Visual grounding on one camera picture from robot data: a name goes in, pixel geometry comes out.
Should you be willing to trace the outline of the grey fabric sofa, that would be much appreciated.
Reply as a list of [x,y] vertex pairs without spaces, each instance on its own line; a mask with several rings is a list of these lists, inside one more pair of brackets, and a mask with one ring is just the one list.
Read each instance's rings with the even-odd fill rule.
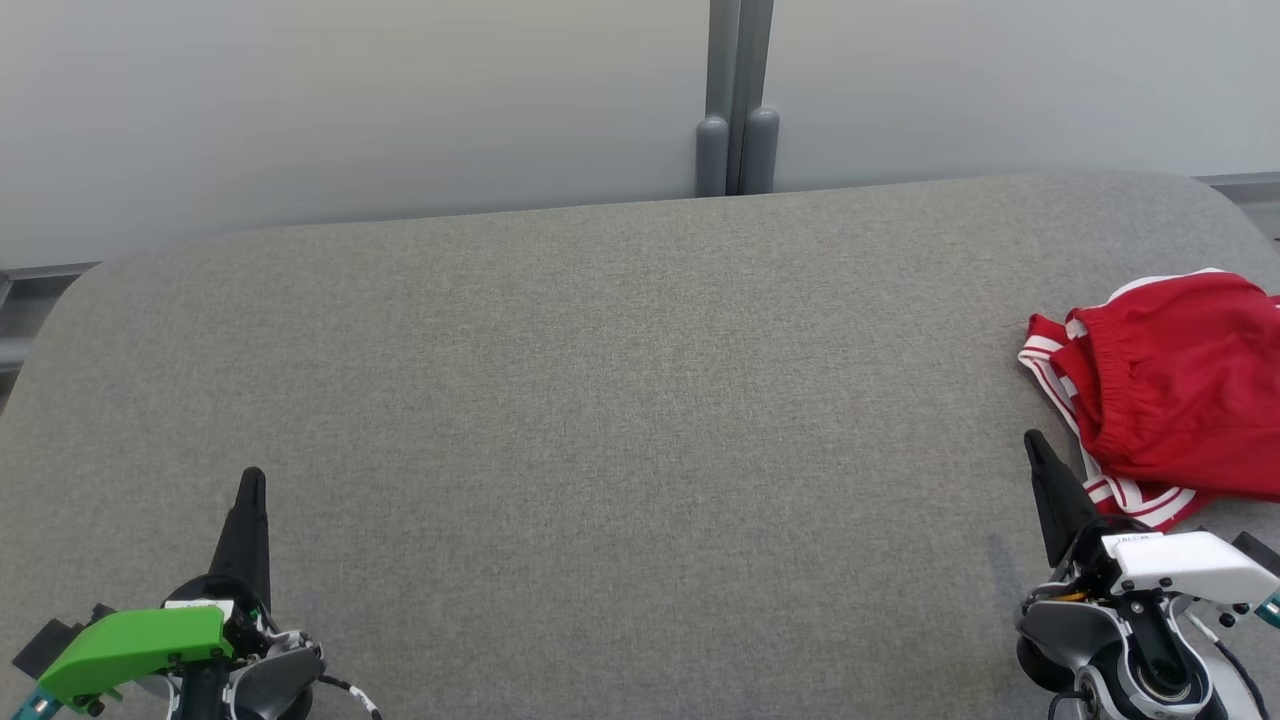
[[1172,176],[306,225],[104,263],[0,413],[0,717],[268,478],[276,620],[387,720],[1044,720],[1027,320],[1280,250]]

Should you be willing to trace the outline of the grey wall base rail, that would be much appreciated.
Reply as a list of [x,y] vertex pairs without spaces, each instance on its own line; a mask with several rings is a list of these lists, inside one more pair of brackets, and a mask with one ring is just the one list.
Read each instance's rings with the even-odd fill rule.
[[96,263],[0,270],[0,374],[20,370],[65,291]]
[[1234,202],[1265,236],[1280,242],[1280,170],[1197,179]]

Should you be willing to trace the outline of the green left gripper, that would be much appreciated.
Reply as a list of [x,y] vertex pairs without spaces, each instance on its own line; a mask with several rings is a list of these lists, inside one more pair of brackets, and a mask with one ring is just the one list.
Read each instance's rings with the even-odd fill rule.
[[60,705],[97,705],[146,676],[183,678],[205,664],[262,656],[274,621],[266,477],[246,468],[209,573],[151,609],[122,610],[87,626],[37,680]]

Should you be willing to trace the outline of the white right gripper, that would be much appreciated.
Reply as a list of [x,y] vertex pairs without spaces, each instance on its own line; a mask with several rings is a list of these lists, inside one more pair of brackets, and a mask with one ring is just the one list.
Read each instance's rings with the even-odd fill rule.
[[1041,430],[1027,430],[1023,443],[1046,559],[1051,568],[1060,565],[1060,583],[1069,589],[1093,600],[1183,594],[1251,607],[1280,591],[1279,575],[1207,530],[1085,528],[1100,511],[1071,468]]

